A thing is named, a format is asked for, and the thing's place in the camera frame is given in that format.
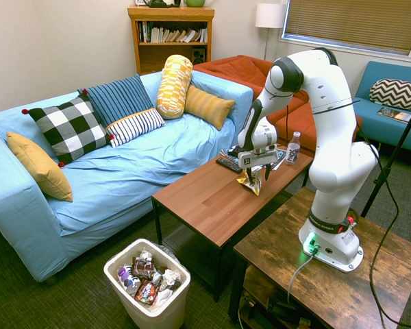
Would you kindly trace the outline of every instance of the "white lamp shade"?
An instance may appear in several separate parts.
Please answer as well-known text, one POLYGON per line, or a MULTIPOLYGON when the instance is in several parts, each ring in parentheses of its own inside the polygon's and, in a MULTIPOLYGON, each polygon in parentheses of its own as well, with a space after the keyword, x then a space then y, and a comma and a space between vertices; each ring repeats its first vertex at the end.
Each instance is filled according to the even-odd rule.
POLYGON ((256 27, 280 29, 284 25, 286 4, 258 3, 256 12, 256 27))

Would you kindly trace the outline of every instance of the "water bottle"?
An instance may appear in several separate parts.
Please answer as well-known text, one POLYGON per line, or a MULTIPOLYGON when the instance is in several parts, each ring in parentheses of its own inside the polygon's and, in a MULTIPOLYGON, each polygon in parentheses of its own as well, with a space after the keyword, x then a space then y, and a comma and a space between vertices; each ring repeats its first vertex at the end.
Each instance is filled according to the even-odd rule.
POLYGON ((300 133, 294 132, 294 136, 288 144, 286 149, 285 163, 288 166, 295 165, 300 152, 300 133))

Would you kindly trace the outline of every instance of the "teal couch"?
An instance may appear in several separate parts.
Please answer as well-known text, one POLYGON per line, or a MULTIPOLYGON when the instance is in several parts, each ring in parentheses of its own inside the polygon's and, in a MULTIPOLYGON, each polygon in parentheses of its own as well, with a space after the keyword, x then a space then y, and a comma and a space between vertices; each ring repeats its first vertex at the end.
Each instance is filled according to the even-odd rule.
MULTIPOLYGON (((365 68, 364 75, 353 98, 354 101, 358 101, 354 103, 353 107, 356 115, 362 118, 362 131, 369 139, 389 145, 397 145, 406 124, 376 114, 383 105, 373 103, 369 97, 372 85, 377 80, 386 78, 411 82, 411 66, 370 61, 365 68)), ((403 148, 411 150, 411 130, 405 139, 403 148)))
MULTIPOLYGON (((153 104, 161 72, 140 77, 153 104)), ((133 224, 152 210, 151 196, 237 143, 253 91, 201 72, 192 84, 235 105, 218 131, 191 114, 119 147, 96 149, 62 168, 73 202, 42 193, 8 148, 6 131, 22 134, 55 154, 23 108, 58 106, 71 93, 0 112, 0 231, 37 281, 44 281, 74 258, 133 224)))

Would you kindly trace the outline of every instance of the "window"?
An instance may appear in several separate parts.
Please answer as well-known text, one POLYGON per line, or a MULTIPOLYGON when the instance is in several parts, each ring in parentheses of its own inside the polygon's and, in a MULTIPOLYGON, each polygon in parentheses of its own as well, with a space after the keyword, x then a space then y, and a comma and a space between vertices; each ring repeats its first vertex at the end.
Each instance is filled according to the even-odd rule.
POLYGON ((411 0, 289 0, 284 38, 411 56, 411 0))

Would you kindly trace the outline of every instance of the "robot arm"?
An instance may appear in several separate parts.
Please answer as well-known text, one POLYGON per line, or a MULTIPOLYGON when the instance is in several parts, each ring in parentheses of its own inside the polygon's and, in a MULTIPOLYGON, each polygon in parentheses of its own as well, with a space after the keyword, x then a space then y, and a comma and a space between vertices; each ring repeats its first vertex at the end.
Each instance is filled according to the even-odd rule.
POLYGON ((304 51, 280 58, 273 63, 266 78, 265 87, 253 102, 244 126, 238 135, 238 144, 245 152, 239 154, 239 166, 249 169, 256 165, 267 165, 278 159, 275 144, 278 131, 271 125, 266 116, 281 108, 285 108, 295 92, 304 83, 304 71, 314 67, 330 65, 329 56, 321 50, 304 51))
POLYGON ((293 94, 305 90, 310 98, 316 126, 316 152, 309 170, 317 189, 308 219, 299 231, 303 250, 341 271, 355 269, 362 260, 359 239, 347 221, 351 202, 376 164, 377 151, 366 143, 352 143, 356 117, 345 76, 334 55, 326 49, 303 51, 276 60, 264 90, 253 102, 238 135, 242 168, 271 163, 259 155, 275 151, 277 131, 265 116, 288 105, 293 94))

